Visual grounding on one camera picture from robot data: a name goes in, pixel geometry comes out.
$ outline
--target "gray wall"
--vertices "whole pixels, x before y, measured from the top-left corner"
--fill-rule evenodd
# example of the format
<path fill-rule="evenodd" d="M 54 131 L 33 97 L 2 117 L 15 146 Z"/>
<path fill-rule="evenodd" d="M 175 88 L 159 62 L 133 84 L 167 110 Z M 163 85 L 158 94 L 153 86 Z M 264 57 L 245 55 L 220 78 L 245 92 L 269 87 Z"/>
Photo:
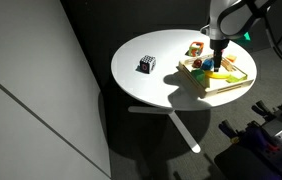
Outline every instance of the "gray wall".
<path fill-rule="evenodd" d="M 208 0 L 61 0 L 101 89 L 113 85 L 110 70 L 115 51 L 128 40 L 163 29 L 198 30 L 207 23 Z M 268 14 L 273 31 L 282 34 L 282 0 Z M 269 47 L 264 25 L 250 31 L 249 51 Z"/>
<path fill-rule="evenodd" d="M 99 95 L 58 0 L 0 1 L 0 179 L 110 179 Z"/>

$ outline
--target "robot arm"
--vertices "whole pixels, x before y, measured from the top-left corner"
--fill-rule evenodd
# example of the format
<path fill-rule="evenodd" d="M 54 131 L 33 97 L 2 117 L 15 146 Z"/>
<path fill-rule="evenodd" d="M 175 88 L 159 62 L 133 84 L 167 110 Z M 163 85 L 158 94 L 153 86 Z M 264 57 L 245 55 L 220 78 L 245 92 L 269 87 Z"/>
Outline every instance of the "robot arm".
<path fill-rule="evenodd" d="M 262 18 L 276 0 L 211 0 L 210 23 L 201 32 L 210 37 L 214 50 L 214 71 L 218 72 L 222 50 L 229 39 L 243 36 L 251 26 Z"/>

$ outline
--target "round white table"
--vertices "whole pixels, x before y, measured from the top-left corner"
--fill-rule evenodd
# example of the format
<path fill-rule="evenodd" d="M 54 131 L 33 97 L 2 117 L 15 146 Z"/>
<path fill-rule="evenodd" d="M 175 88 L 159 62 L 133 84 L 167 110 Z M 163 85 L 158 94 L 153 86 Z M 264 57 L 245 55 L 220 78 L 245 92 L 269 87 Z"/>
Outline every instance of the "round white table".
<path fill-rule="evenodd" d="M 130 112 L 169 114 L 191 149 L 198 152 L 200 147 L 193 138 L 185 137 L 190 133 L 182 132 L 186 128 L 174 111 L 205 110 L 231 102 L 252 87 L 257 70 L 250 54 L 230 41 L 223 56 L 237 56 L 234 65 L 247 73 L 248 79 L 253 79 L 253 82 L 246 87 L 201 99 L 187 77 L 176 68 L 180 60 L 191 58 L 186 53 L 194 41 L 204 43 L 201 56 L 213 54 L 209 37 L 195 30 L 163 30 L 138 36 L 117 50 L 112 59 L 111 70 L 114 79 L 127 94 L 156 107 L 131 107 Z M 156 58 L 156 66 L 150 74 L 139 70 L 140 60 L 145 55 Z"/>

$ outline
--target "yellow object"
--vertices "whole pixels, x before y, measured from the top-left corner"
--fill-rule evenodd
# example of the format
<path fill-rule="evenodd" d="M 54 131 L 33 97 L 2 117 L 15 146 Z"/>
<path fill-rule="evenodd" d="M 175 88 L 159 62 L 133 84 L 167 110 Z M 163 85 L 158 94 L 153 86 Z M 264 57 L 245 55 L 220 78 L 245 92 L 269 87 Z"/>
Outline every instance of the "yellow object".
<path fill-rule="evenodd" d="M 213 71 L 204 71 L 205 75 L 209 78 L 214 79 L 227 79 L 230 77 L 231 73 L 229 72 L 213 72 Z"/>
<path fill-rule="evenodd" d="M 230 142 L 231 142 L 232 144 L 237 144 L 239 141 L 240 141 L 240 139 L 239 139 L 239 137 L 237 137 L 237 136 L 230 139 Z"/>
<path fill-rule="evenodd" d="M 231 73 L 231 75 L 228 77 L 227 82 L 234 83 L 239 82 L 247 79 L 247 75 L 242 73 L 241 71 L 234 71 Z"/>
<path fill-rule="evenodd" d="M 232 63 L 234 63 L 234 61 L 237 59 L 237 57 L 232 55 L 232 54 L 227 55 L 227 57 L 225 57 L 225 58 L 227 58 Z"/>

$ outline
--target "table base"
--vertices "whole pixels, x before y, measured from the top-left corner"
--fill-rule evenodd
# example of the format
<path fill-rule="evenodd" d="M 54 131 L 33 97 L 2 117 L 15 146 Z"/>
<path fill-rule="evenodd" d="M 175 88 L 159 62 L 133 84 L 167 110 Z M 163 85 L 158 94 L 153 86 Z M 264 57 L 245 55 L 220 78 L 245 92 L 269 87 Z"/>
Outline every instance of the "table base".
<path fill-rule="evenodd" d="M 199 153 L 201 148 L 199 144 L 192 137 L 188 129 L 184 126 L 178 115 L 175 113 L 173 109 L 163 109 L 156 107 L 139 107 L 139 106 L 130 106 L 129 112 L 131 113 L 145 113 L 145 114 L 167 114 L 171 118 L 173 124 L 177 127 L 179 132 L 181 133 L 184 140 L 187 142 L 189 147 L 194 153 Z"/>

